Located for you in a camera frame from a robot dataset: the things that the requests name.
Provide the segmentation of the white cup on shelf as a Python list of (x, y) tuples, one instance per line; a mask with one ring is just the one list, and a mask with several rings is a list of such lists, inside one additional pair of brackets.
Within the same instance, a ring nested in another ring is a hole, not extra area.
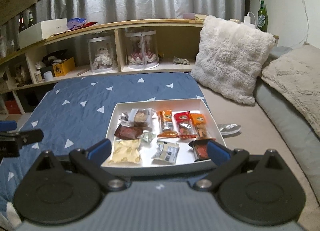
[(54, 78), (51, 70), (46, 71), (46, 72), (43, 74), (43, 77), (44, 77), (44, 80), (45, 80), (46, 82), (48, 82), (48, 81), (53, 81), (53, 78)]

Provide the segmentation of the black red mooncake packet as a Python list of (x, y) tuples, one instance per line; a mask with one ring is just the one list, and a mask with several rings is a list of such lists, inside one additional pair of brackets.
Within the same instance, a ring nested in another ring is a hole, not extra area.
[(189, 146), (193, 148), (195, 161), (208, 160), (209, 156), (207, 153), (207, 144), (211, 139), (197, 139), (189, 143)]

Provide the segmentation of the white barcode snack packet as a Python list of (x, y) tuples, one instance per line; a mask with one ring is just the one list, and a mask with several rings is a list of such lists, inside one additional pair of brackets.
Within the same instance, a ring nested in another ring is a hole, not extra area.
[(152, 156), (152, 159), (158, 161), (164, 161), (170, 164), (176, 164), (177, 155), (180, 146), (175, 143), (157, 141), (156, 153)]

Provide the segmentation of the yellow box on shelf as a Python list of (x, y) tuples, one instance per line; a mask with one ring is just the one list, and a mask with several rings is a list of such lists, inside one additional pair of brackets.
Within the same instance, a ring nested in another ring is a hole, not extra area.
[(75, 69), (75, 61), (74, 57), (71, 57), (63, 63), (55, 63), (53, 64), (53, 71), (55, 77), (65, 76), (69, 72), (73, 71)]

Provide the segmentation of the red snack packet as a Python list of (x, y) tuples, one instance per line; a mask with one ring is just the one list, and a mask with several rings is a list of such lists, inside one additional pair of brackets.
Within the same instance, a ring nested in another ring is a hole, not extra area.
[(189, 111), (174, 114), (174, 119), (177, 125), (179, 138), (187, 139), (197, 137)]

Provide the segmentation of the blue plastic bag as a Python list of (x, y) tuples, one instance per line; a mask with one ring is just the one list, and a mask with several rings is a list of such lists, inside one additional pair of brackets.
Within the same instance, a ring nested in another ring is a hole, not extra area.
[(72, 18), (67, 21), (68, 30), (76, 30), (81, 28), (87, 28), (97, 24), (97, 22), (88, 22), (85, 18)]

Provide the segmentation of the white shallow cardboard tray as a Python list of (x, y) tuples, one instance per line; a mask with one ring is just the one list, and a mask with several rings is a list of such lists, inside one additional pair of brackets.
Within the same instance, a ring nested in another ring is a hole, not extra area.
[[(112, 112), (106, 133), (106, 138), (108, 138), (112, 144), (118, 139), (114, 133), (120, 124), (120, 115), (125, 112), (129, 113), (133, 108), (151, 108), (155, 112), (170, 110), (173, 115), (187, 111), (190, 113), (202, 114), (206, 121), (208, 136), (215, 139), (221, 145), (225, 145), (225, 141), (221, 136), (209, 108), (205, 102), (200, 99), (172, 99), (117, 103)], [(179, 150), (175, 152), (175, 160), (168, 157), (161, 157), (160, 159), (155, 159), (153, 157), (159, 151), (159, 142), (175, 143), (179, 146)], [(191, 139), (159, 139), (155, 137), (151, 143), (141, 142), (139, 147), (140, 162), (111, 163), (112, 155), (110, 155), (103, 163), (101, 163), (101, 167), (114, 175), (123, 177), (187, 174), (214, 169), (216, 165), (210, 159), (201, 161), (196, 159), (193, 148), (189, 146), (190, 142)]]

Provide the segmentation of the dark brown snack packet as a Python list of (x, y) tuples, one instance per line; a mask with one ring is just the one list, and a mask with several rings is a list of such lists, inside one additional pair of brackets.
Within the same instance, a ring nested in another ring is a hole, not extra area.
[(117, 127), (114, 133), (114, 136), (122, 140), (130, 140), (130, 139), (138, 139), (138, 137), (141, 136), (142, 133), (143, 133), (143, 129), (141, 128), (123, 126), (122, 124), (120, 124)]

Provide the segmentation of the white box on shelf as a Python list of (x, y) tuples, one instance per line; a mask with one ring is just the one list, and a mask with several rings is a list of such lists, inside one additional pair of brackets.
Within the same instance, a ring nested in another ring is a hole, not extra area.
[(42, 21), (18, 33), (18, 45), (22, 49), (66, 30), (66, 18)]

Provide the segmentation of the white-dress doll in case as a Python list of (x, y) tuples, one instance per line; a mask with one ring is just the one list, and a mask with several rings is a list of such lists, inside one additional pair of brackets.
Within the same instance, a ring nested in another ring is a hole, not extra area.
[(87, 40), (87, 43), (92, 73), (106, 73), (118, 69), (113, 35), (95, 37)]

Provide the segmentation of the silver foil wrapper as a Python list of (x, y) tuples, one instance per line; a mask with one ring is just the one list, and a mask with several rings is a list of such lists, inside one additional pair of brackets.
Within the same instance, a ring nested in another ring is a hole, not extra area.
[(231, 136), (241, 130), (241, 125), (239, 124), (218, 124), (217, 127), (222, 136)]

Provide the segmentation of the beige fuzzy pillow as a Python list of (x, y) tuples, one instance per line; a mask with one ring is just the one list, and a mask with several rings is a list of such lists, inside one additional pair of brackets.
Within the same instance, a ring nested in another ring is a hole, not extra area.
[(271, 61), (261, 79), (277, 90), (319, 135), (319, 49), (305, 44)]

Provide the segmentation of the green glass bottle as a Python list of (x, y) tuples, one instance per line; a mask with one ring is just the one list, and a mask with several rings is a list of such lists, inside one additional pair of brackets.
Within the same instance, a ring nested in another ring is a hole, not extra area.
[(261, 31), (267, 32), (268, 15), (267, 15), (266, 4), (264, 0), (259, 0), (259, 2), (260, 2), (260, 8), (258, 10), (257, 26)]

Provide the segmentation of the wooden headboard shelf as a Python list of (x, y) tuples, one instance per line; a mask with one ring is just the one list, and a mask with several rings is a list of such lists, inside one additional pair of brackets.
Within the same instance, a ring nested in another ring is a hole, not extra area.
[(190, 72), (200, 42), (201, 20), (154, 19), (93, 25), (34, 37), (21, 32), (22, 48), (1, 59), (1, 94), (71, 78)]

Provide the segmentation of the clear-wrapped round cookie packet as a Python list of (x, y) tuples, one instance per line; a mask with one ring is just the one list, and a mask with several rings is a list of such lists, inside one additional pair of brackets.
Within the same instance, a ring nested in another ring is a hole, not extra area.
[(152, 108), (133, 108), (128, 117), (130, 126), (142, 128), (143, 130), (151, 130), (153, 127), (152, 117), (155, 110)]

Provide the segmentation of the small dark clear packet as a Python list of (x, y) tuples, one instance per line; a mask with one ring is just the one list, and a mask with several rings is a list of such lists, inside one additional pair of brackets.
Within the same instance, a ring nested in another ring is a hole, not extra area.
[(129, 114), (127, 112), (122, 112), (119, 116), (120, 124), (123, 126), (130, 126)]

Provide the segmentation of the white fluffy pillow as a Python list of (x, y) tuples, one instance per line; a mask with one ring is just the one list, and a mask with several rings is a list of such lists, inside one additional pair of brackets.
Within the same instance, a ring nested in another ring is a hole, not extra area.
[(207, 16), (191, 76), (238, 104), (254, 106), (258, 75), (276, 38), (244, 24)]

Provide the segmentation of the blue triangle-pattern bedspread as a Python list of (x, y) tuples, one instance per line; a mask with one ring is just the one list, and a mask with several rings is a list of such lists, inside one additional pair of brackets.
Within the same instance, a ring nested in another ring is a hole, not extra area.
[(13, 196), (38, 155), (51, 150), (64, 155), (104, 139), (117, 103), (168, 99), (204, 99), (188, 73), (88, 76), (58, 82), (32, 112), (22, 130), (41, 129), (40, 142), (24, 146), (17, 158), (1, 162), (1, 227), (20, 224)]

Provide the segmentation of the grey bolster cushion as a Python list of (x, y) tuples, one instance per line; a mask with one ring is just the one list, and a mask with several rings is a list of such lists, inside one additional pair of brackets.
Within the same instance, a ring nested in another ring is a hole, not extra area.
[[(292, 51), (275, 47), (263, 68), (281, 55)], [(306, 175), (315, 194), (319, 195), (319, 135), (303, 115), (277, 90), (260, 78), (257, 80), (255, 98), (268, 115)]]

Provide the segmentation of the orange snack bar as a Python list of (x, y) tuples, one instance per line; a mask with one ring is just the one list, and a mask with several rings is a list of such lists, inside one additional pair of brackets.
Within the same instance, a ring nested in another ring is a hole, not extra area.
[(172, 110), (157, 111), (160, 132), (159, 138), (176, 138), (178, 133), (174, 130)]

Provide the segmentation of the small figurine on shelf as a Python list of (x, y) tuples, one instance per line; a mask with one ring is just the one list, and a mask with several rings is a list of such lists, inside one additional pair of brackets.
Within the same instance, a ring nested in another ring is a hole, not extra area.
[(189, 60), (176, 56), (173, 57), (172, 62), (174, 65), (190, 65)]

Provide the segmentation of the orange snack packet in tray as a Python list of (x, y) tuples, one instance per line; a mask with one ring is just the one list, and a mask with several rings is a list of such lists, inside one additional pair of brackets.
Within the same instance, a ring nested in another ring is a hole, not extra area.
[(212, 137), (207, 130), (207, 121), (205, 116), (202, 113), (191, 113), (190, 117), (197, 134), (197, 137), (196, 137), (197, 140), (204, 140), (204, 139), (215, 140), (215, 138)]

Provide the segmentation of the red-dress doll in case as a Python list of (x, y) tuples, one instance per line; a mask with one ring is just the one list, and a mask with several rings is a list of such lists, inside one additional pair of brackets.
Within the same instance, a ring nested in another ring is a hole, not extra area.
[(125, 33), (127, 65), (132, 69), (151, 69), (159, 65), (156, 31)]

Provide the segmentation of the green white small packet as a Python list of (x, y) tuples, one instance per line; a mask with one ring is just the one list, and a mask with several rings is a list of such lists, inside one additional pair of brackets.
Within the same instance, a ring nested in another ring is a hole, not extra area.
[(140, 136), (139, 139), (143, 141), (144, 143), (151, 143), (155, 138), (157, 137), (156, 134), (153, 132), (143, 132)]

